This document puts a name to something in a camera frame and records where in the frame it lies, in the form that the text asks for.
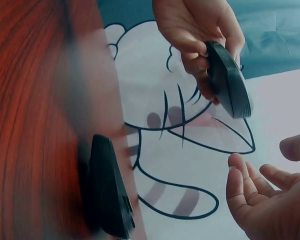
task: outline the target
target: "black round device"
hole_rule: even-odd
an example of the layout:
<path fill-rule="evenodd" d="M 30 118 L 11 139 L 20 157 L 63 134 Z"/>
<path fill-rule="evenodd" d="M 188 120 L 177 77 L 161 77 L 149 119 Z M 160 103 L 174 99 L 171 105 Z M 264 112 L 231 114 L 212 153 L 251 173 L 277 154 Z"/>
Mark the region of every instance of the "black round device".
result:
<path fill-rule="evenodd" d="M 253 100 L 237 63 L 220 43 L 209 41 L 205 44 L 210 64 L 207 73 L 216 98 L 234 119 L 250 117 Z"/>
<path fill-rule="evenodd" d="M 91 152 L 79 143 L 78 170 L 84 217 L 88 228 L 101 228 L 119 239 L 131 238 L 135 228 L 133 209 L 117 163 L 112 141 L 94 135 Z"/>

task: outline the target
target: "open palm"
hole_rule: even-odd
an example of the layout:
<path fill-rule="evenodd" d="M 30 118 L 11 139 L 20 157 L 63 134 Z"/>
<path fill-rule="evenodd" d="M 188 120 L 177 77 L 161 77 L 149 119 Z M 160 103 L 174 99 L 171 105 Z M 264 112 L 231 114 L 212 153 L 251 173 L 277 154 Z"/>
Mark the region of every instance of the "open palm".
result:
<path fill-rule="evenodd" d="M 245 38 L 226 0 L 153 0 L 153 13 L 162 35 L 181 52 L 187 73 L 201 80 L 203 96 L 217 103 L 207 81 L 206 41 L 221 43 L 240 65 Z"/>
<path fill-rule="evenodd" d="M 300 240 L 300 173 L 266 164 L 261 174 L 241 155 L 229 157 L 226 198 L 231 214 L 251 240 Z"/>

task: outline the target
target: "printed illustration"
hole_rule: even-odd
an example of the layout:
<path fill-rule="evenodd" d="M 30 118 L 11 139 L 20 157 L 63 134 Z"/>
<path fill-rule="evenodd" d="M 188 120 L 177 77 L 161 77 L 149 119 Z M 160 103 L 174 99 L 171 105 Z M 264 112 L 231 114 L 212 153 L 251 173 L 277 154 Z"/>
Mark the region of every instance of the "printed illustration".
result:
<path fill-rule="evenodd" d="M 210 216 L 219 199 L 209 172 L 228 154 L 255 151 L 247 121 L 232 119 L 201 96 L 180 52 L 164 39 L 155 21 L 129 30 L 111 24 L 105 31 L 140 201 L 168 218 Z M 200 184 L 195 185 L 194 176 L 202 176 Z"/>

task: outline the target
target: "cartoon ear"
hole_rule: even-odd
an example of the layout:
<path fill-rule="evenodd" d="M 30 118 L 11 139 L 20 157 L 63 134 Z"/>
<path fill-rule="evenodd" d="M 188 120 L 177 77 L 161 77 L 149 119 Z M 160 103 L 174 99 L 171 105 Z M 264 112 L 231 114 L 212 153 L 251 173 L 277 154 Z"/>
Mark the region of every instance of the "cartoon ear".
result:
<path fill-rule="evenodd" d="M 181 53 L 173 46 L 170 46 L 169 48 L 169 57 L 167 59 L 166 67 L 171 73 L 178 70 L 185 72 L 181 60 Z"/>
<path fill-rule="evenodd" d="M 118 53 L 117 43 L 122 35 L 125 34 L 125 28 L 120 24 L 112 24 L 105 29 L 105 35 L 109 43 L 112 56 L 115 58 Z"/>

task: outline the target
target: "white sheet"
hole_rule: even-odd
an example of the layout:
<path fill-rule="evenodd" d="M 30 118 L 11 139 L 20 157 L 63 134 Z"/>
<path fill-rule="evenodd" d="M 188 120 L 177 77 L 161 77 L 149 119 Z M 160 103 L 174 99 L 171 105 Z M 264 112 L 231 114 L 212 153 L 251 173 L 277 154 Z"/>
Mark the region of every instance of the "white sheet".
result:
<path fill-rule="evenodd" d="M 279 151 L 300 133 L 300 70 L 249 80 L 253 116 L 234 120 L 200 97 L 155 22 L 111 25 L 106 35 L 147 239 L 246 240 L 226 203 L 227 159 L 239 152 L 256 167 L 300 170 Z"/>

